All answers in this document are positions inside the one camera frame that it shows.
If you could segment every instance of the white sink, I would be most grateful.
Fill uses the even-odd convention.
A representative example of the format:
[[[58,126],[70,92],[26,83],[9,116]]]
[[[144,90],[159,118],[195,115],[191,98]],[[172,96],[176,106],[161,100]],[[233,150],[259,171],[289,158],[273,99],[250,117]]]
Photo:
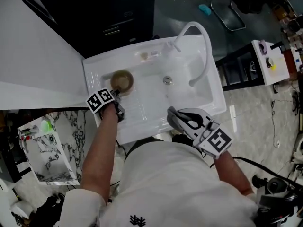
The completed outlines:
[[[223,90],[214,59],[207,77],[194,87],[188,82],[204,69],[205,41],[202,35],[183,36],[181,52],[174,50],[169,59],[161,56],[163,46],[176,37],[133,44],[85,59],[83,66],[89,94],[102,87],[111,88],[110,78],[117,70],[126,69],[134,77],[132,91],[121,97],[125,120],[118,125],[118,141],[125,144],[153,136],[172,128],[166,121],[167,109],[203,108],[210,115],[226,110]],[[172,83],[164,84],[170,77]],[[95,115],[97,125],[99,118]]]

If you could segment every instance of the blue object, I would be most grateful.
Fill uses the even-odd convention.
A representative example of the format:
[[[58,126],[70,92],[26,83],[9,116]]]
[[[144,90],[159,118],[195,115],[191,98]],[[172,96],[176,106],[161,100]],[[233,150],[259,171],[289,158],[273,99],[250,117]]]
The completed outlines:
[[[212,10],[205,4],[200,4],[199,9],[208,16],[211,15],[211,13],[212,13]]]

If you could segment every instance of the drain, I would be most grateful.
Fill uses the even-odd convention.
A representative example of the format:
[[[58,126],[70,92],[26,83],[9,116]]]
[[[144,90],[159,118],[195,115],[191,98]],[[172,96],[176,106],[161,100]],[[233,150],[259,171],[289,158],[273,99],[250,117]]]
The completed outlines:
[[[171,77],[169,77],[169,76],[163,77],[163,83],[164,83],[165,85],[170,85],[170,84],[172,84],[172,79],[171,79]]]

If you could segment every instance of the faucet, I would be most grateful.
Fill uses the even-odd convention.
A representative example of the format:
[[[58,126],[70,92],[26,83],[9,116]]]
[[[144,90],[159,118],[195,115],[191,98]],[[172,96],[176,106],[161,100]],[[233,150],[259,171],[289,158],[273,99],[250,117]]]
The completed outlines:
[[[201,34],[204,37],[205,44],[206,44],[206,63],[205,63],[205,67],[204,67],[204,70],[202,71],[202,73],[198,77],[196,77],[195,79],[191,79],[189,81],[189,85],[191,87],[193,87],[199,80],[201,80],[202,78],[204,78],[207,75],[208,71],[209,71],[210,59],[211,59],[211,56],[212,56],[212,44],[210,43],[210,39],[209,39],[207,31],[199,23],[197,23],[197,22],[189,22],[189,23],[187,23],[184,26],[184,28],[181,30],[181,32],[177,36],[177,38],[173,42],[172,41],[168,41],[168,44],[165,45],[165,46],[168,46],[170,48],[174,47],[178,52],[181,52],[181,49],[178,46],[178,42],[179,42],[180,38],[184,35],[184,33],[191,26],[194,26],[194,27],[196,27],[196,28],[198,28],[200,30]]]

